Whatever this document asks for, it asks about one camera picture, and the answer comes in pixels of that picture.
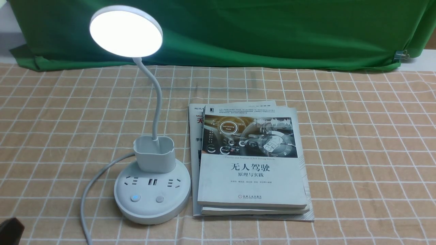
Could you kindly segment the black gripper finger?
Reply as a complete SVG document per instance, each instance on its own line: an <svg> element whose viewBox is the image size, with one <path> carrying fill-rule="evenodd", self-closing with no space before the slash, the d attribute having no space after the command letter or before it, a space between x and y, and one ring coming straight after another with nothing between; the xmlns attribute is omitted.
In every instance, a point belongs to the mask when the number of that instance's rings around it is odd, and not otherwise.
<svg viewBox="0 0 436 245"><path fill-rule="evenodd" d="M25 226L17 219L10 218L0 225L0 244L18 245L25 230Z"/></svg>

